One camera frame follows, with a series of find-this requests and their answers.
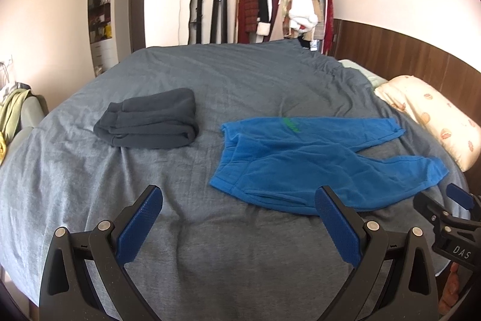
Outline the green cloth on chair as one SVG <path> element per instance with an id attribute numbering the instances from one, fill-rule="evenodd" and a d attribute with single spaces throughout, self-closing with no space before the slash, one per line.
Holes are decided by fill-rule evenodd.
<path id="1" fill-rule="evenodd" d="M 48 113 L 44 97 L 30 89 L 16 88 L 1 101 L 1 163 Z"/>

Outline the blue fleece pants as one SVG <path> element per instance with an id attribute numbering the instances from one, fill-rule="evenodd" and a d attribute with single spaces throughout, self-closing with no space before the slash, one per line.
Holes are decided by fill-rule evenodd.
<path id="1" fill-rule="evenodd" d="M 356 211 L 375 211 L 438 185 L 449 173 L 437 157 L 361 155 L 404 135 L 393 118 L 256 117 L 225 123 L 222 132 L 211 186 L 286 213 L 315 215 L 322 186 Z"/>

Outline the grey bed duvet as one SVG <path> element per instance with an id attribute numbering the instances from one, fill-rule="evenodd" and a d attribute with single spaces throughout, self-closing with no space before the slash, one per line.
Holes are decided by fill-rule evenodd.
<path id="1" fill-rule="evenodd" d="M 191 89 L 200 127 L 188 147 L 130 150 L 93 132 L 112 102 Z M 365 76 L 294 41 L 151 47 L 137 51 L 50 112 L 1 166 L 1 264 L 38 301 L 58 227 L 91 230 L 149 185 L 161 215 L 126 269 L 163 320 L 315 320 L 350 266 L 318 218 L 254 207 L 210 186 L 221 126 L 257 116 L 394 117 L 398 140 L 366 156 L 436 156 L 449 175 L 430 189 L 456 215 L 449 183 L 466 186 L 451 156 L 372 91 Z"/>

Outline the red plaid coat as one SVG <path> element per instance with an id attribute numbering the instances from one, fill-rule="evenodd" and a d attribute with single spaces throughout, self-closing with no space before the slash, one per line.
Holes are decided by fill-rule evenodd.
<path id="1" fill-rule="evenodd" d="M 259 0 L 239 0 L 237 16 L 237 42 L 250 43 L 251 33 L 258 26 Z"/>

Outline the folded dark grey pants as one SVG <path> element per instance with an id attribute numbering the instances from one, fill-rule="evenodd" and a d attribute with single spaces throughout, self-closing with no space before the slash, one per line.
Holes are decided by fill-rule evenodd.
<path id="1" fill-rule="evenodd" d="M 199 134 L 196 99 L 179 88 L 109 104 L 94 133 L 113 147 L 170 150 L 188 146 Z"/>

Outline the brown wooden headboard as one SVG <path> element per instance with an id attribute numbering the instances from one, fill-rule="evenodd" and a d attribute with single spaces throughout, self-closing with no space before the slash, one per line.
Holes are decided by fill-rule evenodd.
<path id="1" fill-rule="evenodd" d="M 392 79 L 413 75 L 463 112 L 480 108 L 480 72 L 456 56 L 414 37 L 366 23 L 336 19 L 331 55 Z"/>

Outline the pale green pillow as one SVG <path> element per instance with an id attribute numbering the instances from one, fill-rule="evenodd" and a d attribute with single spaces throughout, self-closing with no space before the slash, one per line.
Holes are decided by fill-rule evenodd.
<path id="1" fill-rule="evenodd" d="M 352 68 L 359 71 L 363 76 L 368 79 L 374 89 L 387 82 L 385 78 L 378 76 L 378 74 L 369 71 L 367 68 L 364 68 L 363 66 L 352 60 L 340 60 L 340 63 L 344 68 Z"/>

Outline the white fluffy jacket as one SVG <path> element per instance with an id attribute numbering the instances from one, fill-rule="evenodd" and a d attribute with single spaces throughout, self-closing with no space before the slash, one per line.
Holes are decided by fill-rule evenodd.
<path id="1" fill-rule="evenodd" d="M 297 32 L 309 32 L 319 22 L 312 0 L 292 0 L 289 18 L 290 28 Z"/>

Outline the black cylindrical tower fan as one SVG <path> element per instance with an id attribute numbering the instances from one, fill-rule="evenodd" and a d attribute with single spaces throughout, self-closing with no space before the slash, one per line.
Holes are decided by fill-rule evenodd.
<path id="1" fill-rule="evenodd" d="M 210 23 L 210 43 L 228 42 L 228 0 L 213 0 Z"/>

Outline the arched wall shelf niche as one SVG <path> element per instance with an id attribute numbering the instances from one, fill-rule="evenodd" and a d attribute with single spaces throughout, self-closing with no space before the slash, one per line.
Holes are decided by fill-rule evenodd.
<path id="1" fill-rule="evenodd" d="M 87 0 L 90 52 L 95 76 L 106 72 L 117 62 L 113 39 L 112 0 Z"/>

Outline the cream fruit-print pillow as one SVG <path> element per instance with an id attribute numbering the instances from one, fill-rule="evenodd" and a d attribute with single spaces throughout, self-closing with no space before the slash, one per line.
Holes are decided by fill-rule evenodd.
<path id="1" fill-rule="evenodd" d="M 428 131 L 461 171 L 471 169 L 479 159 L 480 126 L 423 80 L 397 76 L 374 93 Z"/>

